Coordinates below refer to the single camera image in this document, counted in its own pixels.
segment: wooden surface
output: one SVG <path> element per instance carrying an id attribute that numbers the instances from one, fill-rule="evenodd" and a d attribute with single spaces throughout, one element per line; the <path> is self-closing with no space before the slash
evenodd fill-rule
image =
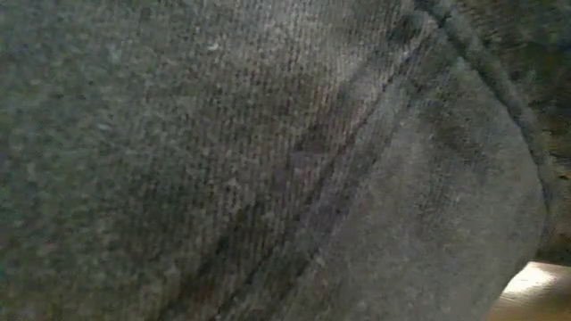
<path id="1" fill-rule="evenodd" d="M 571 267 L 530 263 L 506 287 L 487 321 L 571 321 Z"/>

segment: wooden floor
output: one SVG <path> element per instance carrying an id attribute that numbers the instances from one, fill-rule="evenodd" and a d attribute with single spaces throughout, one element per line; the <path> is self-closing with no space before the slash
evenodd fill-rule
<path id="1" fill-rule="evenodd" d="M 506 287 L 487 321 L 571 321 L 571 267 L 530 263 Z"/>

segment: dark gray fabric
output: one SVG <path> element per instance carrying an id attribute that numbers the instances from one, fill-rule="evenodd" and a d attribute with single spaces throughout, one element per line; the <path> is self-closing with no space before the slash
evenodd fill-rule
<path id="1" fill-rule="evenodd" d="M 472 24 L 453 2 L 3 2 L 0 319 L 481 319 L 560 216 Z"/>

